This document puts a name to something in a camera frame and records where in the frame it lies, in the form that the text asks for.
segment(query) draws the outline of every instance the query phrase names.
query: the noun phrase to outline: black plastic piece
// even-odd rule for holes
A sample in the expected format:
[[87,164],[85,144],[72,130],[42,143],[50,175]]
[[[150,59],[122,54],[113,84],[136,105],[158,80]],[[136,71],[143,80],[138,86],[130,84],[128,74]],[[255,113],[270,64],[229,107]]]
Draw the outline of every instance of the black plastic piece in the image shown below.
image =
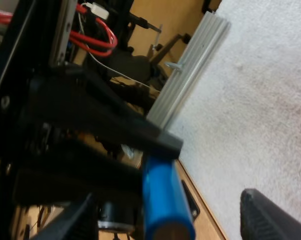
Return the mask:
[[155,47],[156,51],[160,51],[162,48],[163,48],[163,45],[160,44],[160,43],[157,44],[156,47]]
[[240,197],[240,233],[243,240],[301,240],[301,223],[256,189]]
[[192,38],[191,35],[189,35],[188,33],[185,33],[184,36],[182,36],[182,42],[184,44],[189,44],[191,38]]
[[190,213],[192,215],[192,219],[193,219],[193,221],[195,221],[196,218],[201,213],[201,210],[200,210],[199,206],[197,205],[195,199],[193,198],[193,196],[184,180],[181,181],[181,184],[182,184],[182,187],[184,188],[184,191],[186,194],[186,198],[187,198],[188,206],[190,209]]
[[51,205],[89,193],[99,201],[141,206],[142,172],[79,141],[66,140],[46,154],[25,160],[17,173],[13,199],[22,206]]
[[[73,67],[62,73],[59,78],[32,80],[28,114],[169,161],[179,157],[183,142],[128,107],[96,74]],[[79,89],[77,80],[85,82],[85,89]]]

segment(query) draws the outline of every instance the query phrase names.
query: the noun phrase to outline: blue handle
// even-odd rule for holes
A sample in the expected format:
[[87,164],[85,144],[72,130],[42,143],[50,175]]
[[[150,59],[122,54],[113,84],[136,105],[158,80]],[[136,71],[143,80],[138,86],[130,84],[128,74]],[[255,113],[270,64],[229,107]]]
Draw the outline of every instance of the blue handle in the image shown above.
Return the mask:
[[195,229],[174,161],[148,157],[143,164],[146,240],[195,240]]

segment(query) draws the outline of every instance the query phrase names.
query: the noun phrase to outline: red wire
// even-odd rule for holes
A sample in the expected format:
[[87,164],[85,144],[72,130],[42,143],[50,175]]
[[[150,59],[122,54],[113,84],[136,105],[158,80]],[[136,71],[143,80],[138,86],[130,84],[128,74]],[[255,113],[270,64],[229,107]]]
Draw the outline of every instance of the red wire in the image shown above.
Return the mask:
[[12,14],[9,12],[0,12],[0,18],[12,18]]
[[80,14],[85,14],[87,13],[87,8],[77,3],[76,11],[79,12]]
[[97,55],[99,57],[107,57],[109,55],[112,54],[112,50],[108,50],[106,52],[102,52],[102,51],[97,51],[94,49],[89,48],[88,46],[86,46],[84,43],[82,43],[81,41],[78,41],[77,39],[75,39],[74,37],[70,36],[69,40],[74,43],[75,45],[79,46],[81,49],[84,49],[85,51],[93,54],[93,55]]
[[11,19],[10,18],[0,18],[0,24],[10,24]]
[[93,44],[93,45],[96,45],[96,46],[100,46],[100,47],[103,47],[103,48],[112,48],[113,49],[117,45],[116,42],[115,43],[108,43],[108,42],[100,41],[100,40],[97,40],[95,38],[80,34],[76,31],[71,31],[70,36],[72,36],[73,38],[76,38],[78,40],[81,40],[83,42]]
[[[76,11],[79,12],[80,14],[86,14],[88,10],[84,6],[77,4]],[[12,16],[13,15],[11,13],[0,12],[0,24],[8,25],[11,22]],[[91,54],[94,54],[94,55],[97,55],[100,57],[107,57],[110,54],[112,54],[112,49],[114,49],[117,46],[118,40],[117,40],[117,37],[115,36],[115,34],[112,32],[112,30],[107,26],[107,24],[105,22],[103,22],[98,17],[96,18],[96,22],[105,29],[109,42],[100,41],[100,40],[94,39],[92,37],[75,32],[75,31],[70,32],[69,40]],[[89,48],[83,42],[86,42],[86,43],[89,43],[89,44],[92,44],[92,45],[95,45],[98,47],[102,47],[102,48],[108,48],[109,50],[106,52],[97,51],[97,50]]]

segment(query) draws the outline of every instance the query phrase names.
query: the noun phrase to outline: bolt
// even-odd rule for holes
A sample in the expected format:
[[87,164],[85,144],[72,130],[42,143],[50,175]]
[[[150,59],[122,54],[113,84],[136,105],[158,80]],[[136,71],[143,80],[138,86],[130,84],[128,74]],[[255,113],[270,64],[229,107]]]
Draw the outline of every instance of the bolt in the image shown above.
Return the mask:
[[177,71],[181,71],[183,68],[183,65],[180,63],[173,63],[173,62],[165,62],[165,65],[171,69],[177,70]]
[[3,96],[0,101],[0,106],[3,110],[6,110],[10,105],[11,99],[9,96]]

